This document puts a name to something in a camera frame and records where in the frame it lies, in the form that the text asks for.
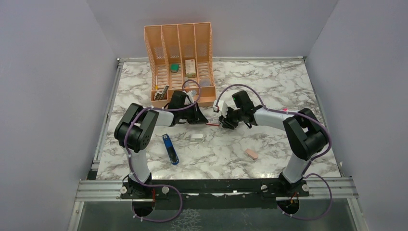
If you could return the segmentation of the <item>red white staple box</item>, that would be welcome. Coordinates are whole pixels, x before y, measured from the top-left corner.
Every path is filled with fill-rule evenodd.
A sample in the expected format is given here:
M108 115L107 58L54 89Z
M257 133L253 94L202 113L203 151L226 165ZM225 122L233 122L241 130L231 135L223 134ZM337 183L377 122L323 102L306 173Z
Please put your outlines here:
M208 119L208 122L206 123L206 125L219 127L220 122L219 122L218 118L210 118L210 119Z

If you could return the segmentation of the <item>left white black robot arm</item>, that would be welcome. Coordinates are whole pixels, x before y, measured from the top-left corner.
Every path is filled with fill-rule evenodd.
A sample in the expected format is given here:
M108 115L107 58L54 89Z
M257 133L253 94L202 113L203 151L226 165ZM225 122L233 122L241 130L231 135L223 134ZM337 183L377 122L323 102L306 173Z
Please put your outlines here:
M133 103L116 126L114 137L127 152L130 174L138 197L151 193L151 172L147 165L146 148L156 126L173 127L185 120L189 124L205 124L208 119L198 103L184 91L176 90L167 108L153 109Z

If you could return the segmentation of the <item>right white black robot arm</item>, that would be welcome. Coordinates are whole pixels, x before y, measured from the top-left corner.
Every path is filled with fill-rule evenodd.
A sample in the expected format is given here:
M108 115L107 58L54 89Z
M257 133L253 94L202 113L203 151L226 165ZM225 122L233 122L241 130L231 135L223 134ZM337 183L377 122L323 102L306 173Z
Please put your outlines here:
M213 103L214 111L221 113L219 122L223 128L236 129L239 123L244 123L248 128L267 126L286 133L292 156L279 174L277 185L282 195L291 195L304 178L303 174L313 155L329 144L328 132L308 108L290 112L267 109L263 105L255 106L244 90L233 94L232 98L235 109L219 99Z

